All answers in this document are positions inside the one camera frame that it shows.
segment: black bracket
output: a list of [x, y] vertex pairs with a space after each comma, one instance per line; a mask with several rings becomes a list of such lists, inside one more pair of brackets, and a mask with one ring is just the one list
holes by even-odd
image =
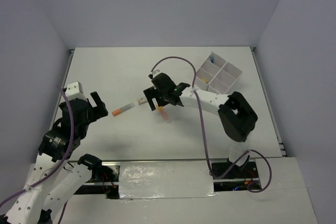
[[92, 171], [92, 178], [94, 178], [102, 166], [102, 161], [91, 154], [85, 154], [79, 158], [78, 164], [87, 166]]
[[155, 76], [152, 79], [152, 83], [154, 86], [143, 91], [152, 111], [156, 109], [152, 101], [154, 98], [158, 106], [163, 107], [167, 104], [183, 106], [180, 95], [184, 89], [190, 87], [189, 84], [181, 82], [179, 85], [175, 85], [172, 79], [165, 73], [159, 73]]
[[257, 114], [243, 95], [233, 92], [229, 100], [219, 106], [218, 114], [225, 133], [236, 142], [245, 142], [248, 134], [255, 128]]
[[[69, 101], [75, 124], [74, 142], [70, 155], [80, 145], [80, 141], [86, 137], [89, 124], [108, 115], [105, 103], [101, 101], [98, 93], [93, 92], [91, 96], [97, 105], [96, 107], [92, 107], [89, 99], [83, 100], [76, 98]], [[65, 102], [62, 102], [59, 107], [62, 110], [62, 117], [59, 118], [53, 124], [52, 129], [44, 135], [42, 143], [38, 148], [39, 154], [45, 153], [51, 156], [53, 162], [62, 159], [70, 140], [71, 126], [69, 110]]]

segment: small object in tray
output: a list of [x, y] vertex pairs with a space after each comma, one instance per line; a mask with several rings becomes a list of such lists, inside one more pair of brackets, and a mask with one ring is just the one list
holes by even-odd
[[204, 81], [204, 83], [208, 84], [208, 81], [205, 78], [202, 78], [201, 80]]

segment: wire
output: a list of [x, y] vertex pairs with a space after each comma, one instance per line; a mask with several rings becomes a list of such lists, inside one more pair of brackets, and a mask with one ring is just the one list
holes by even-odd
[[68, 172], [70, 172], [70, 171], [71, 171], [71, 170], [68, 170], [68, 169], [66, 169], [65, 167], [63, 167], [63, 169], [64, 169], [64, 170], [67, 170]]
[[106, 194], [106, 192], [105, 192], [105, 187], [104, 187], [104, 175], [103, 175], [103, 179], [102, 179], [102, 181], [103, 181], [103, 192], [104, 192], [104, 194]]
[[251, 173], [251, 175], [252, 175], [252, 179], [249, 181], [249, 183], [251, 183], [252, 181], [253, 181], [253, 179], [254, 179], [254, 174], [253, 174], [253, 172], [251, 172], [250, 170], [247, 170], [249, 173]]
[[194, 71], [194, 77], [193, 77], [193, 81], [192, 81], [192, 89], [193, 89], [193, 91], [194, 91], [194, 93], [195, 93], [195, 96], [196, 96], [197, 105], [198, 105], [198, 111], [200, 112], [200, 117], [199, 117], [199, 119], [201, 120], [201, 130], [202, 130], [202, 138], [203, 138], [203, 145], [204, 145], [205, 158], [206, 158], [206, 162], [207, 162], [207, 165], [208, 165], [208, 168], [209, 168], [209, 171], [210, 171], [210, 174], [212, 175], [212, 177], [213, 177], [214, 179], [222, 179], [222, 178], [224, 178], [224, 177], [225, 177], [225, 176], [232, 170], [232, 168], [237, 164], [237, 162], [238, 162], [239, 160], [241, 160], [245, 155], [247, 155], [247, 154], [251, 151], [251, 152], [257, 153], [260, 157], [262, 157], [262, 159], [265, 160], [265, 162], [266, 162], [266, 164], [267, 164], [267, 166], [268, 166], [268, 169], [269, 169], [269, 179], [268, 179], [268, 182], [267, 182], [267, 184], [266, 184], [266, 186], [265, 186], [264, 188], [262, 188], [262, 189], [260, 189], [260, 190], [254, 190], [254, 191], [252, 191], [251, 189], [249, 189], [250, 186], [251, 186], [252, 184], [257, 183], [257, 182], [251, 182], [251, 183], [249, 183], [249, 184], [247, 185], [247, 190], [248, 190], [249, 192], [251, 192], [251, 193], [260, 193], [260, 192], [266, 190], [267, 187], [270, 185], [271, 180], [272, 180], [272, 169], [271, 169], [271, 166], [270, 166], [268, 160], [267, 160], [267, 159], [266, 159], [260, 152], [258, 152], [258, 151], [256, 151], [256, 150], [247, 150], [246, 152], [244, 152], [243, 154], [241, 154], [241, 156], [240, 156], [237, 160], [235, 160], [235, 161], [230, 165], [230, 167], [229, 167], [229, 168], [228, 168], [222, 175], [220, 175], [220, 176], [218, 176], [218, 177], [214, 175], [214, 173], [213, 173], [213, 171], [212, 171], [212, 167], [211, 167], [211, 162], [210, 162], [209, 153], [208, 153], [208, 147], [207, 147], [207, 142], [206, 142], [205, 126], [204, 126], [204, 119], [203, 119], [203, 111], [202, 111], [202, 107], [201, 107], [201, 100], [200, 100], [200, 97], [198, 96], [197, 91], [196, 91], [196, 89], [195, 89], [196, 69], [195, 69], [194, 65], [193, 65], [190, 61], [188, 61], [187, 59], [184, 59], [184, 58], [182, 58], [182, 57], [178, 57], [178, 56], [169, 56], [169, 57], [165, 57], [165, 58], [159, 60], [159, 61], [154, 65], [154, 67], [152, 68], [151, 72], [153, 72], [154, 69], [155, 69], [155, 68], [156, 68], [162, 61], [164, 61], [164, 60], [168, 60], [168, 59], [179, 59], [179, 60], [183, 60], [183, 61], [187, 62], [187, 63], [193, 68], [193, 71]]
[[62, 221], [62, 219], [63, 219], [63, 215], [64, 215], [65, 209], [66, 209], [66, 207], [67, 207], [67, 203], [68, 203], [68, 202], [65, 202], [65, 204], [64, 204], [64, 206], [63, 206], [62, 213], [61, 213], [61, 216], [59, 217], [59, 220], [58, 220], [57, 224], [60, 224], [61, 221]]
[[117, 186], [109, 179], [109, 177], [106, 175], [106, 173], [104, 173], [105, 177], [108, 179], [108, 181], [112, 184], [112, 186], [114, 188], [116, 188]]
[[[69, 154], [71, 152], [71, 149], [72, 149], [72, 143], [73, 143], [74, 132], [75, 132], [75, 124], [74, 124], [74, 121], [73, 121], [74, 117], [73, 117], [73, 114], [72, 114], [72, 109], [71, 109], [70, 102], [69, 102], [67, 96], [65, 95], [63, 89], [61, 89], [60, 87], [57, 87], [57, 88], [58, 88], [59, 92], [61, 93], [61, 95], [63, 96], [63, 98], [65, 100], [65, 103], [67, 105], [68, 111], [69, 111], [69, 116], [70, 116], [70, 141], [69, 141], [69, 145], [68, 145], [68, 148], [67, 148], [66, 152], [63, 155], [63, 158], [60, 160], [60, 162], [58, 162], [58, 164], [54, 167], [54, 169], [47, 176], [45, 176], [44, 178], [40, 179], [38, 182], [35, 182], [30, 187], [36, 187], [39, 184], [41, 184], [42, 182], [46, 181], [48, 178], [50, 178], [61, 167], [61, 165], [63, 164], [63, 162], [68, 158], [68, 156], [69, 156]], [[21, 191], [18, 191], [17, 193], [14, 193], [13, 195], [9, 196], [8, 198], [6, 198], [5, 200], [3, 200], [0, 203], [0, 208], [4, 204], [6, 204], [8, 201], [10, 201], [11, 199], [14, 199], [14, 198], [18, 197], [18, 196], [20, 196], [21, 194], [23, 194], [25, 192], [26, 192], [26, 190], [22, 189]]]
[[74, 165], [70, 162], [68, 162], [68, 165], [70, 165], [72, 168], [74, 168]]
[[[74, 168], [74, 166], [73, 166], [70, 162], [68, 162], [67, 164], [70, 165], [72, 168]], [[65, 166], [63, 167], [63, 169], [64, 169], [64, 170], [67, 170], [68, 172], [71, 171], [71, 170], [69, 170], [69, 169], [66, 169]]]

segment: white table surface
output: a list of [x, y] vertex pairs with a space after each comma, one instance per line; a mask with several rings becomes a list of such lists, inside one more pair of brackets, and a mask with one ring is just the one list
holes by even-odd
[[[250, 134], [250, 147], [267, 157], [281, 157], [249, 47], [130, 47], [75, 49], [66, 85], [80, 81], [88, 98], [90, 92], [97, 91], [106, 103], [109, 115], [89, 126], [86, 138], [71, 160], [77, 160], [85, 153], [105, 161], [203, 159], [196, 109], [167, 105], [164, 108], [172, 122], [166, 124], [148, 104], [137, 105], [136, 99], [143, 96], [144, 89], [152, 86], [148, 74], [160, 59], [184, 57], [198, 69], [212, 51], [243, 71], [235, 90], [243, 94], [258, 115], [256, 128]], [[170, 59], [157, 68], [176, 84], [192, 81], [192, 68], [183, 61]], [[135, 108], [116, 117], [111, 115], [113, 110], [130, 102], [134, 102]], [[219, 117], [205, 112], [204, 119], [210, 157], [227, 158], [231, 140]]]
[[[75, 195], [67, 205], [62, 224], [317, 224], [308, 192], [295, 158], [270, 158], [273, 180], [259, 194], [221, 192], [205, 198], [105, 199], [103, 195]], [[258, 160], [260, 182], [268, 169]]]

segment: orange cap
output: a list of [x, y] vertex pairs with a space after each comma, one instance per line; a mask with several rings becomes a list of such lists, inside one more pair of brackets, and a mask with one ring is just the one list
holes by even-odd
[[117, 109], [115, 111], [112, 112], [113, 116], [119, 115], [121, 113], [121, 109]]

